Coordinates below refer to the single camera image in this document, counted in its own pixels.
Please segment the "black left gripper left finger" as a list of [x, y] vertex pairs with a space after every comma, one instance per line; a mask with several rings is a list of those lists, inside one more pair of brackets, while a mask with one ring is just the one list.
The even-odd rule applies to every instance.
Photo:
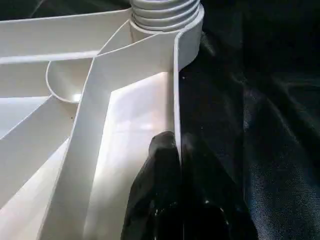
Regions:
[[130, 188], [120, 238], [182, 239], [181, 165], [171, 131], [150, 141], [148, 157]]

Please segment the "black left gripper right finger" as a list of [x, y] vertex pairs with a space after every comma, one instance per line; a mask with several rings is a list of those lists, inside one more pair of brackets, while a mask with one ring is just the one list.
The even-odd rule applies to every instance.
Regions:
[[208, 145], [186, 133], [181, 156], [184, 239], [254, 239], [254, 223], [241, 192]]

